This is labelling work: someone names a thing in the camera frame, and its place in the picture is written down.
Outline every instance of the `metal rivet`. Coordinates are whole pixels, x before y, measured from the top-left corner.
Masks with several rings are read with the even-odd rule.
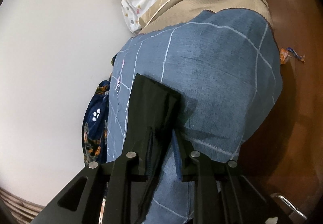
[[[192,157],[199,157],[200,155],[201,155],[201,153],[198,152],[198,151],[196,151],[196,150],[194,150],[194,151],[191,152],[191,156]]]
[[[228,161],[228,166],[231,168],[235,168],[236,166],[238,166],[238,163],[234,160],[229,160]]]
[[[133,151],[130,151],[130,152],[128,152],[127,154],[126,154],[126,156],[127,156],[127,158],[133,158],[133,157],[135,157],[137,154],[136,154],[136,152],[133,152]]]
[[[99,165],[99,163],[98,163],[98,162],[96,162],[96,161],[92,161],[92,162],[90,162],[90,163],[89,163],[88,167],[89,167],[89,168],[91,168],[91,169],[94,169],[94,168],[96,168],[98,165]]]

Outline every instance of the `white table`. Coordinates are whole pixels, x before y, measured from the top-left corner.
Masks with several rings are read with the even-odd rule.
[[[0,6],[0,186],[46,205],[83,167],[81,127],[131,33],[121,0]]]

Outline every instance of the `wooden floor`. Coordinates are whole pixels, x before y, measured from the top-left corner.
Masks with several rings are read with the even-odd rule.
[[[268,194],[281,192],[309,215],[323,193],[323,8],[319,0],[267,2],[278,47],[306,63],[282,65],[282,94],[238,162]]]

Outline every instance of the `paw print logo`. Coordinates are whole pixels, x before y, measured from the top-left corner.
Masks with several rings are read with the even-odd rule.
[[[92,118],[93,122],[95,122],[98,119],[100,112],[101,112],[101,109],[99,109],[99,108],[97,109],[96,112],[93,112],[93,118]]]

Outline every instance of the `beige fabric hem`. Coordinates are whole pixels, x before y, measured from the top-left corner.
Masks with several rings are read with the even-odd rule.
[[[219,12],[228,8],[246,8],[272,20],[266,0],[158,0],[139,19],[140,33],[161,30],[166,26],[188,22],[203,10]]]

